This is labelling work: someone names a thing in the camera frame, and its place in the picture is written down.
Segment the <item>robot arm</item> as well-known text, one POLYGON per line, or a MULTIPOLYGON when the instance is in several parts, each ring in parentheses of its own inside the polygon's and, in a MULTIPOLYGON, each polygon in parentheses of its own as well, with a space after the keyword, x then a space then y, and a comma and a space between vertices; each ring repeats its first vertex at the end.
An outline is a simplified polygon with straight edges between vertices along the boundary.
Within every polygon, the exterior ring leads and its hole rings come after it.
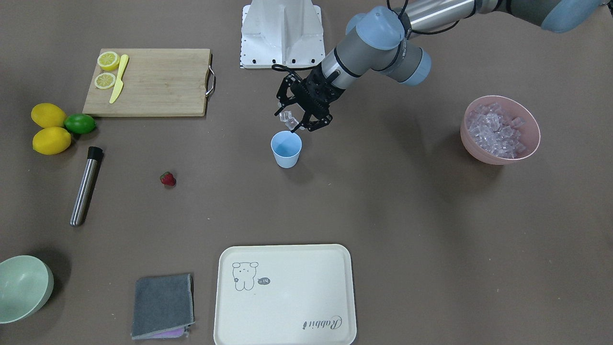
POLYGON ((410 39, 437 35, 475 14, 503 12, 554 33, 576 28, 603 5, 602 0, 416 0, 401 7, 377 6, 351 18, 335 48, 306 77, 288 66, 276 94, 280 115, 297 104, 304 115, 290 130, 315 131, 332 120, 330 104, 369 70, 403 85, 423 82, 431 71, 431 57, 410 39))

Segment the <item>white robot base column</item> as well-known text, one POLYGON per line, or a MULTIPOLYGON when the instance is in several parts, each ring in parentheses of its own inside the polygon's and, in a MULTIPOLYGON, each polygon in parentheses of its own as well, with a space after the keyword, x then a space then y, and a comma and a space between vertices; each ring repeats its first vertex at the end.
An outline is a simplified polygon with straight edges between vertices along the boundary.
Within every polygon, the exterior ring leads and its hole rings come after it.
POLYGON ((253 0, 242 8, 239 67, 311 68, 325 57, 321 8, 310 0, 253 0))

